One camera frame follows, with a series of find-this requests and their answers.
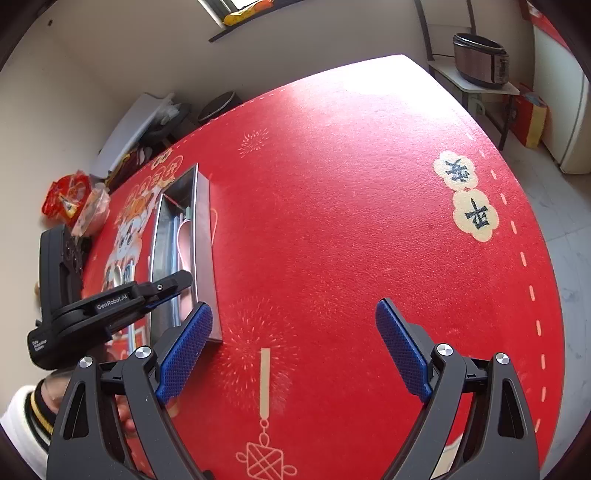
firework pattern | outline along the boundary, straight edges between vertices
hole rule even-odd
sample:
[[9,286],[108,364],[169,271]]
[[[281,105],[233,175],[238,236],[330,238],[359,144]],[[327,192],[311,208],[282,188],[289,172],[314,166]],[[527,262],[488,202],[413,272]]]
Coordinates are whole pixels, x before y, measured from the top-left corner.
[[298,362],[292,322],[269,300],[252,297],[230,305],[224,319],[227,328],[214,360],[220,362],[216,381],[236,407],[258,412],[261,348],[270,348],[269,407],[281,414]]
[[263,130],[255,130],[251,134],[244,134],[244,138],[238,148],[238,153],[241,157],[244,157],[251,152],[259,151],[268,140],[269,131],[266,128]]

gray tile floor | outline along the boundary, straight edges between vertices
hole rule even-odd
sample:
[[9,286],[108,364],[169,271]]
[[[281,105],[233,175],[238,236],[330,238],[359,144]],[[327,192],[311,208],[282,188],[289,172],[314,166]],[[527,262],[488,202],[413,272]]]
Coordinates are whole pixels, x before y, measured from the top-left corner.
[[[493,142],[499,133],[478,119]],[[546,241],[564,320],[565,376],[554,440],[541,476],[562,457],[591,411],[591,175],[564,175],[541,145],[509,134],[503,158],[530,200]]]

yellow object on window sill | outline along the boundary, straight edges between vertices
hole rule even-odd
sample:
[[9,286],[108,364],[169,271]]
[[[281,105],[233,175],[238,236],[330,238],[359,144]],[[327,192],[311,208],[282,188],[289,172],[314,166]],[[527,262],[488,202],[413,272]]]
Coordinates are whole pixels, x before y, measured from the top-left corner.
[[244,7],[242,10],[238,12],[233,12],[228,14],[224,17],[223,23],[228,27],[236,25],[247,18],[257,14],[263,10],[273,7],[273,0],[259,0],[253,4],[248,5],[248,7]]

red snack bag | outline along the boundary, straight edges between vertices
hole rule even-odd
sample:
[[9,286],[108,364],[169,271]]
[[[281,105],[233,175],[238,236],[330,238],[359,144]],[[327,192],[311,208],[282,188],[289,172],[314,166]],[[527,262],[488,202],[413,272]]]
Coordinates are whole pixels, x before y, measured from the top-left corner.
[[90,195],[90,179],[83,171],[66,175],[51,184],[41,207],[44,215],[74,226]]

stainless steel rice cooker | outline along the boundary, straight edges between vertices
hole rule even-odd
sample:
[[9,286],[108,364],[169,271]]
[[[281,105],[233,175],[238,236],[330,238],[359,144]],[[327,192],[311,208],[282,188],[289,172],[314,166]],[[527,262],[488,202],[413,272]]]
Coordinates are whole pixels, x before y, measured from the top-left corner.
[[456,67],[468,82],[499,89],[509,81],[509,55],[502,45],[469,33],[453,37]]

